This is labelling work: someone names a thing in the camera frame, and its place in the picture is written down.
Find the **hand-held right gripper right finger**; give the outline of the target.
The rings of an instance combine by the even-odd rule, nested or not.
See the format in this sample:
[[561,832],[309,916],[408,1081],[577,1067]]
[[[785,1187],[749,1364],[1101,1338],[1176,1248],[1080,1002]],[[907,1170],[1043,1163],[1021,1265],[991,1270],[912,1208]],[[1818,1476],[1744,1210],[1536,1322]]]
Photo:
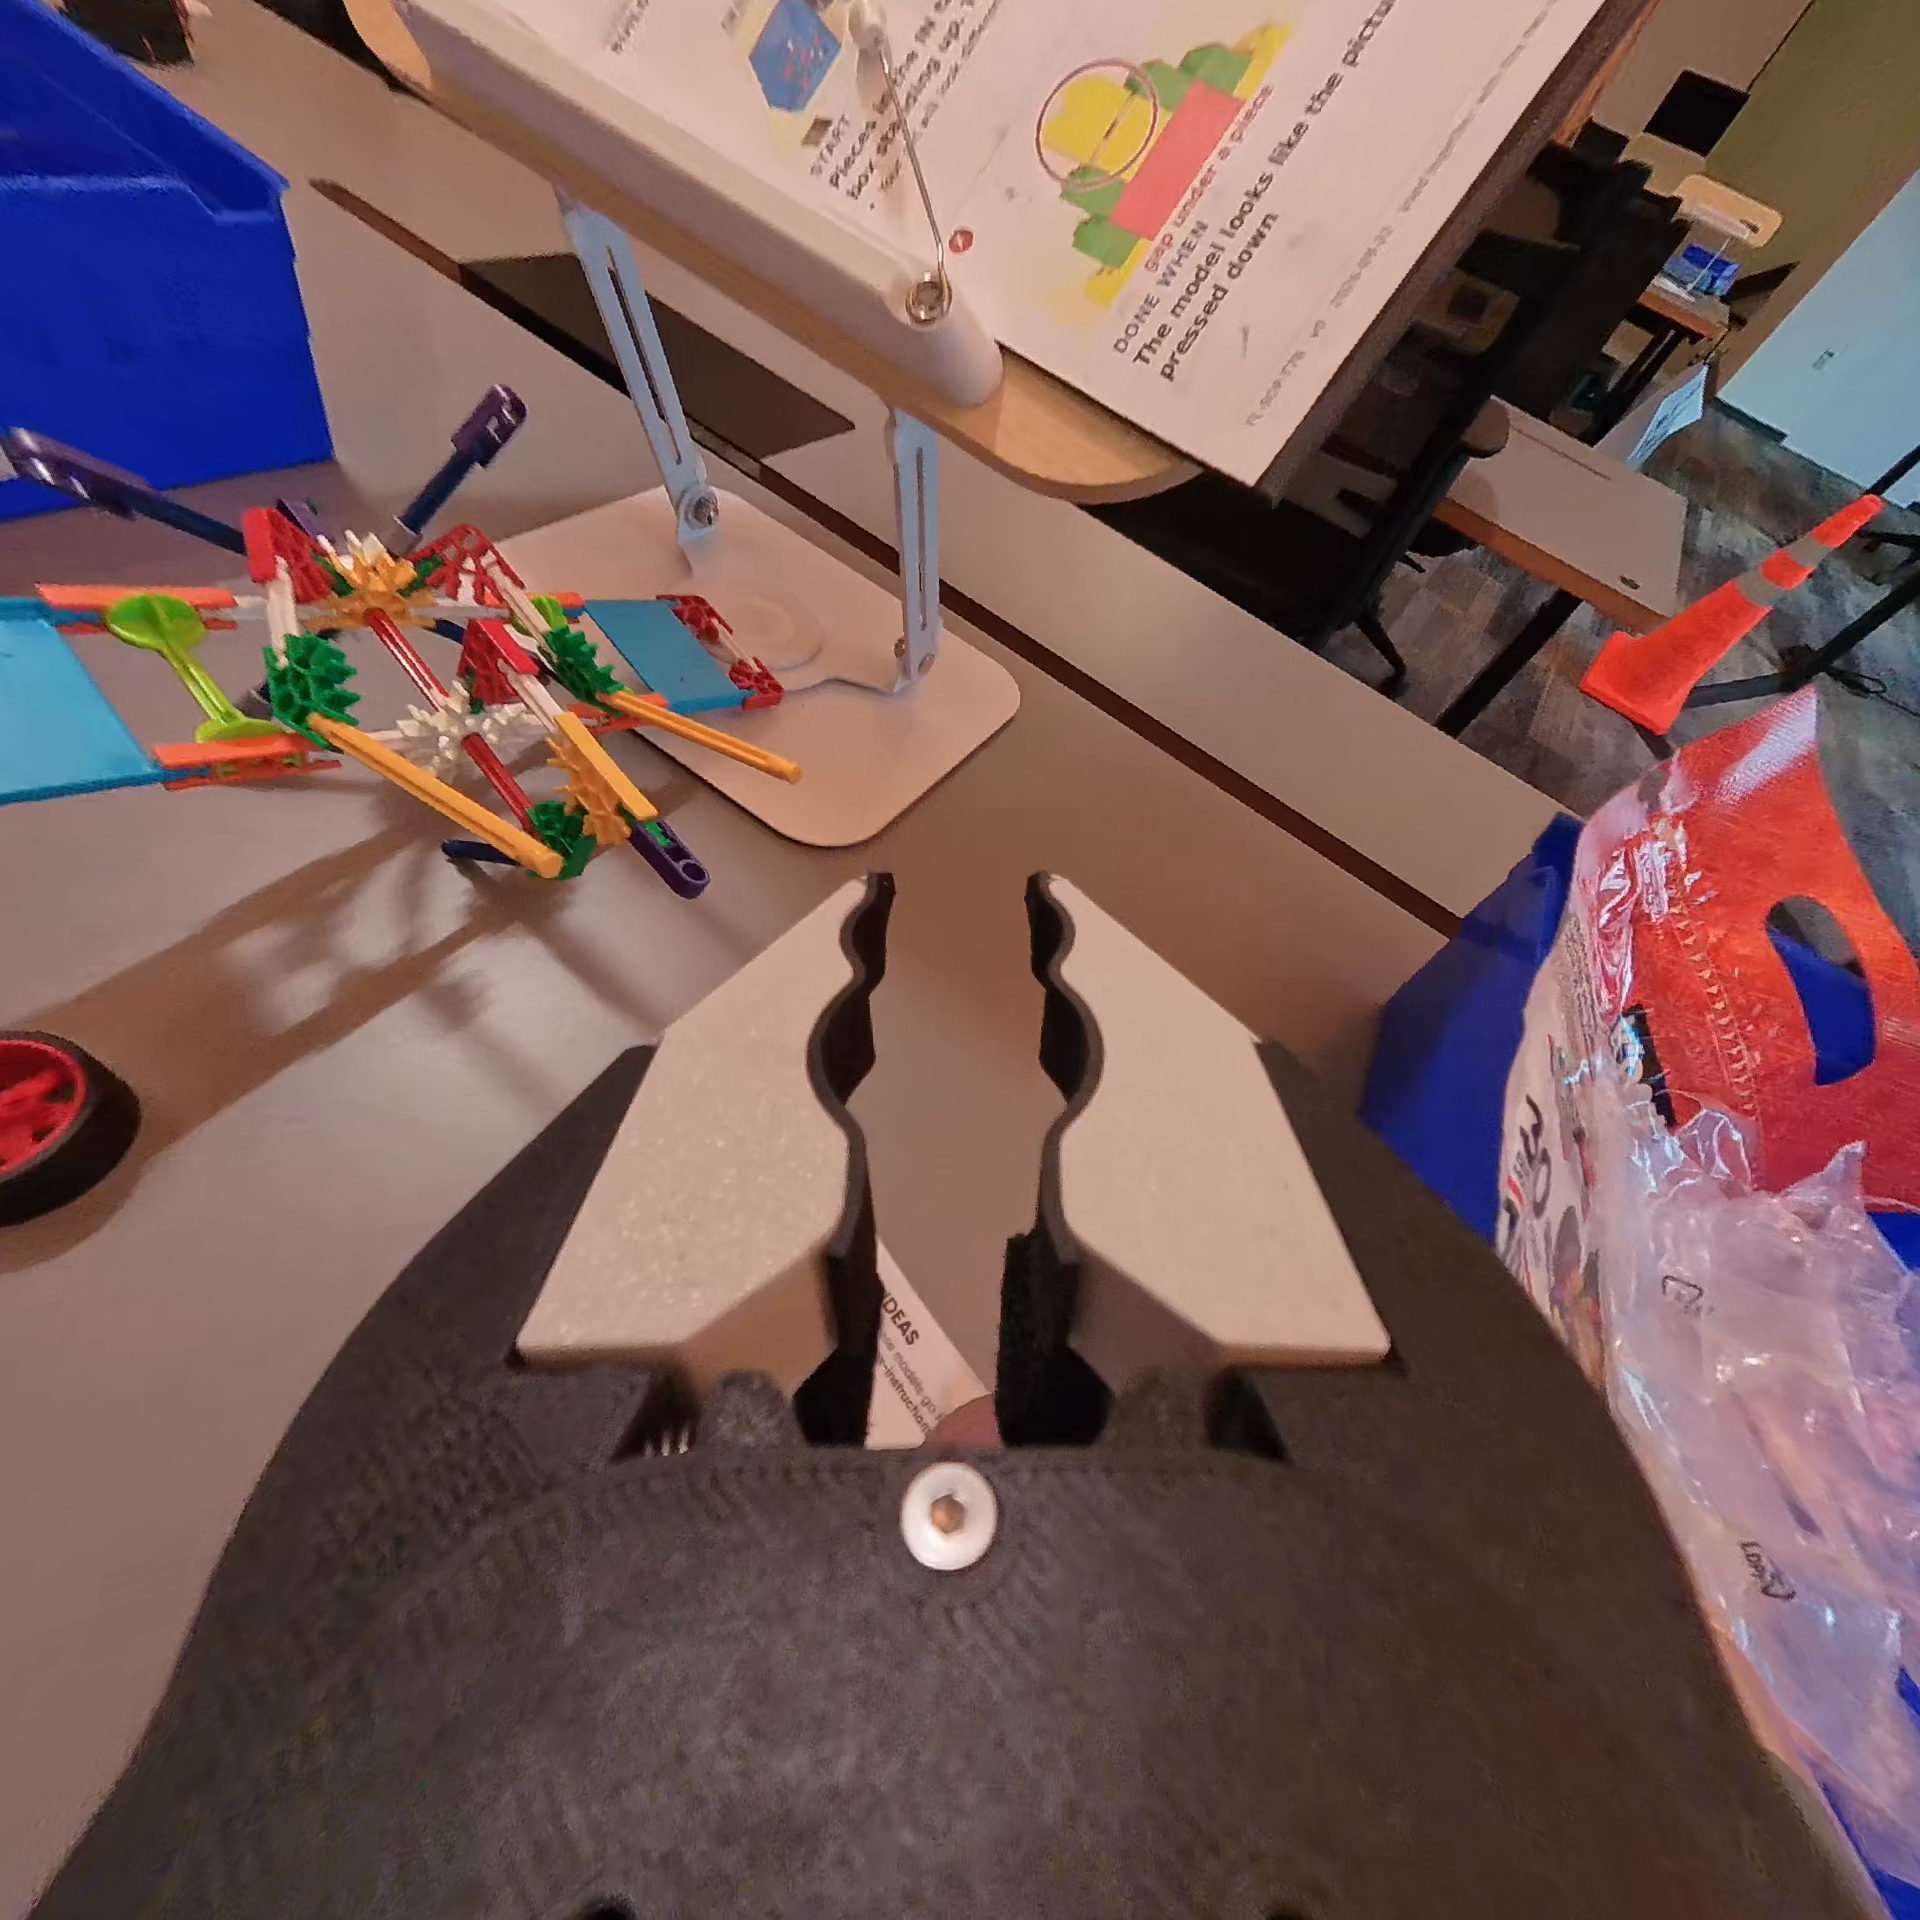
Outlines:
[[1390,1334],[1262,1042],[1057,874],[1023,886],[1040,1067],[1063,1107],[1005,1242],[994,1419],[1094,1442],[1142,1383],[1363,1369]]

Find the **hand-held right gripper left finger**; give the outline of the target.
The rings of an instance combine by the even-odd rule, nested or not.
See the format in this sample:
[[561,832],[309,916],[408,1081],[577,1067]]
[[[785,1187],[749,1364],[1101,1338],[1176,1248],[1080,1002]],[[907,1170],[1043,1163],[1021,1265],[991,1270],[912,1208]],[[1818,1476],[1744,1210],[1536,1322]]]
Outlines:
[[866,1444],[883,1286],[849,1099],[894,904],[890,874],[843,882],[663,1032],[518,1360],[629,1360],[689,1407],[760,1375],[806,1440]]

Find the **red wheel with black tyre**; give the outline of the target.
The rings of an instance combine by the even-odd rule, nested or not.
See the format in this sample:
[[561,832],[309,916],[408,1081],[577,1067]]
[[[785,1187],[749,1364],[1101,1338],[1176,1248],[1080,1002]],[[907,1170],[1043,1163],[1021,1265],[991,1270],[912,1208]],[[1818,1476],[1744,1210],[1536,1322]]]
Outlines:
[[2,1033],[2,1225],[55,1214],[104,1182],[138,1132],[136,1094],[72,1041]]

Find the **blue plastic bin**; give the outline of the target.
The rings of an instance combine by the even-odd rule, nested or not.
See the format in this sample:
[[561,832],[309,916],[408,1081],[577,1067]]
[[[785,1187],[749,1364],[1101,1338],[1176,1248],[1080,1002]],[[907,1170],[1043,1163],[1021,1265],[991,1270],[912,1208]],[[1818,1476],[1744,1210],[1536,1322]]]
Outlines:
[[285,180],[39,3],[2,6],[2,428],[186,490],[331,458]]
[[[1399,1156],[1491,1247],[1504,1087],[1522,1004],[1568,899],[1574,832],[1570,820],[1551,824],[1453,942],[1385,1006],[1359,1104]],[[1915,1274],[1915,1217],[1872,1219]],[[1834,1802],[1815,1780],[1813,1788],[1859,1850]],[[1882,1907],[1915,1915],[1915,1884],[1858,1855]]]

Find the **white paper leaflet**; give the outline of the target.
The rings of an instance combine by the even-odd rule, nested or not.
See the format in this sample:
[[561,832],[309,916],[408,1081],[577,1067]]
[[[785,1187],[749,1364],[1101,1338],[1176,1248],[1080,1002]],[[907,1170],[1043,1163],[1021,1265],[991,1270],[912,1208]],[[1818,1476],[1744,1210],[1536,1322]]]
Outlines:
[[985,1399],[989,1387],[879,1242],[875,1267],[879,1331],[864,1448],[917,1450],[955,1410]]

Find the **white document stand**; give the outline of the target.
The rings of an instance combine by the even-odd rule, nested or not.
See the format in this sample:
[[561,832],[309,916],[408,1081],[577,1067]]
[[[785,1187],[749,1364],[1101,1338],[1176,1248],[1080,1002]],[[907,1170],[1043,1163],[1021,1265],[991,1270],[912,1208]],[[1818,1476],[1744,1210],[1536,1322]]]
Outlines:
[[[1368,375],[1413,324],[1427,290],[1453,268],[1474,230],[1526,169],[1605,67],[1630,44],[1643,6],[1594,6],[1590,25],[1504,135],[1438,235],[1336,363],[1279,454],[1246,483],[1133,430],[1057,378],[971,338],[949,355],[933,337],[935,385],[871,355],[794,296],[833,286],[833,243],[821,256],[779,224],[765,184],[655,112],[625,104],[521,28],[517,3],[347,6],[358,40],[398,86],[457,127],[550,184],[566,240],[581,260],[634,408],[655,451],[663,487],[625,510],[646,527],[645,556],[688,574],[696,590],[746,593],[751,616],[771,616],[774,673],[783,704],[758,719],[806,762],[808,801],[749,801],[743,775],[718,759],[669,752],[783,836],[815,849],[872,840],[1019,708],[1014,679],[974,646],[944,656],[939,564],[939,456],[950,443],[1023,490],[1083,506],[1114,506],[1182,486],[1187,472],[1226,479],[1262,504],[1281,499]],[[845,370],[887,408],[887,458],[898,538],[898,602],[839,561],[806,558],[797,535],[746,508],[736,532],[728,491],[702,476],[685,447],[685,418],[632,255],[632,239],[702,278],[823,361]]]

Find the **red printed plastic bag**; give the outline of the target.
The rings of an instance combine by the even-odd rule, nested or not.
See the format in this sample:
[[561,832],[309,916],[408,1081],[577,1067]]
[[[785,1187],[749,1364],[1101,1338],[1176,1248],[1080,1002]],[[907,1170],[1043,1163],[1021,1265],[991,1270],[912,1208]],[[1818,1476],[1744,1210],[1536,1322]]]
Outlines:
[[1915,954],[1843,836],[1806,688],[1686,743],[1574,830],[1522,1004],[1495,1250],[1600,1380],[1624,1258],[1627,1137],[1735,1129],[1777,1194],[1863,1151],[1863,1198],[1918,1198]]

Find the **clear plastic wrap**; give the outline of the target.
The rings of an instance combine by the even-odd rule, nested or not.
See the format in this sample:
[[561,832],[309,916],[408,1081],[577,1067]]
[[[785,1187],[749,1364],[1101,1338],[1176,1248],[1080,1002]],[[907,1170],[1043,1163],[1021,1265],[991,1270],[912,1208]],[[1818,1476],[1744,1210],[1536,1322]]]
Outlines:
[[1616,1063],[1590,1148],[1606,1401],[1761,1734],[1915,1884],[1915,1274],[1864,1148],[1763,1192]]

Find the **colourful toy construction model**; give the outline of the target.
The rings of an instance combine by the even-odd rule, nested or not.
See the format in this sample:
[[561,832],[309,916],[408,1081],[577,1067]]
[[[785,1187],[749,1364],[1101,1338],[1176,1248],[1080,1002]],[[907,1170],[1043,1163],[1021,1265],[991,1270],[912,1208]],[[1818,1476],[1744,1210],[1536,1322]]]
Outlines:
[[794,784],[793,759],[706,726],[667,670],[713,667],[720,708],[774,708],[783,686],[696,593],[530,593],[479,529],[426,538],[522,418],[517,394],[491,387],[394,543],[327,535],[289,500],[217,519],[96,456],[5,430],[11,479],[217,547],[247,564],[250,590],[43,584],[5,600],[2,802],[257,784],[347,762],[451,825],[450,863],[574,881],[630,849],[671,895],[699,896],[706,866],[602,736],[651,730]]

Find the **orange traffic cone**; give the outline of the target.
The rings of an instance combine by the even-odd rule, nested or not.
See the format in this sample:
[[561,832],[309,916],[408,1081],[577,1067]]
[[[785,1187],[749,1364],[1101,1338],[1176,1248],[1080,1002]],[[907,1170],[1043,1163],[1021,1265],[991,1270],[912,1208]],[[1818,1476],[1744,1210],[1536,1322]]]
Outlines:
[[1665,736],[1710,670],[1880,510],[1882,496],[1863,494],[1662,626],[1609,639],[1582,676],[1578,694],[1637,730]]

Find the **wooden background table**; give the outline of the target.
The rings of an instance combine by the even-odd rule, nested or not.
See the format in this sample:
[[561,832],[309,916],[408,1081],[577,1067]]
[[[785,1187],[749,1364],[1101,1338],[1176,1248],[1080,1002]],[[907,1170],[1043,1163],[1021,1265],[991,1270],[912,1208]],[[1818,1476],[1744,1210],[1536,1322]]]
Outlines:
[[1455,554],[1491,556],[1545,600],[1439,714],[1435,728],[1449,736],[1465,736],[1573,612],[1589,608],[1614,634],[1647,634],[1679,611],[1686,500],[1554,426],[1495,408],[1502,448],[1467,463],[1431,523]]

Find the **printed instruction sheet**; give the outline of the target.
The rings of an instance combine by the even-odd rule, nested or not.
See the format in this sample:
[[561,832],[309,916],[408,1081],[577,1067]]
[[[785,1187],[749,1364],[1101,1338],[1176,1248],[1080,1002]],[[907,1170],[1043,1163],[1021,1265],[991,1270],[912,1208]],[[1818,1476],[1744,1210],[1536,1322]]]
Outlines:
[[794,296],[1255,481],[1594,6],[513,6],[765,184]]

